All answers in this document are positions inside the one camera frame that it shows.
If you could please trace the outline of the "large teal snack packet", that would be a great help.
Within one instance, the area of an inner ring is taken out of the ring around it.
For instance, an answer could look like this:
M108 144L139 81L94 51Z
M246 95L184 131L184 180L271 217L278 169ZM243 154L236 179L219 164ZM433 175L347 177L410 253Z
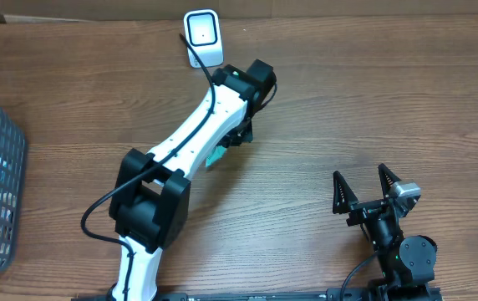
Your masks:
M226 151L227 151L226 147L222 145L216 146L206 157L205 167L209 168L212 165L214 165L216 162L218 162L226 154Z

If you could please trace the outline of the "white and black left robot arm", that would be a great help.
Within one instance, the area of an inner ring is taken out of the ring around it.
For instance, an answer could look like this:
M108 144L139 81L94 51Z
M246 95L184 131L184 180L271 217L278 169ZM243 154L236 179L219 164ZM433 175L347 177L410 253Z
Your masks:
M109 206L125 245L109 300L155 298L161 255L186 223L193 176L228 147L252 141L252 117L276 88L273 67L259 59L247 71L216 69L205 98L170 137L146 153L125 155Z

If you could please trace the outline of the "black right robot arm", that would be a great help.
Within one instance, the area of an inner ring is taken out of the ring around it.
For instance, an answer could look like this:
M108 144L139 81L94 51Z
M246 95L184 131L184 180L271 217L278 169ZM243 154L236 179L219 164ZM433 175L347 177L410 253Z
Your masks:
M383 197L360 202L339 171L333 173L333 213L347 214L348 226L360 226L374 253L359 263L344 279L338 300L441 300L438 288L429 286L435 279L438 247L430 237L406 237L399 222L418 203L421 188L403 181L386 165L378 166ZM354 293L348 290L353 276L373 260L379 261L382 277L368 282Z

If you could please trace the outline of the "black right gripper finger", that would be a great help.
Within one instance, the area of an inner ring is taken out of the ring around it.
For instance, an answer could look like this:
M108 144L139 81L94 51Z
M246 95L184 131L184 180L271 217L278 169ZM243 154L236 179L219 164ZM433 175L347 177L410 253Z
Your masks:
M359 204L358 198L339 171L333 173L333 213L351 212Z
M379 179L382 187L383 196L387 198L389 191L395 182L401 181L384 163L378 166Z

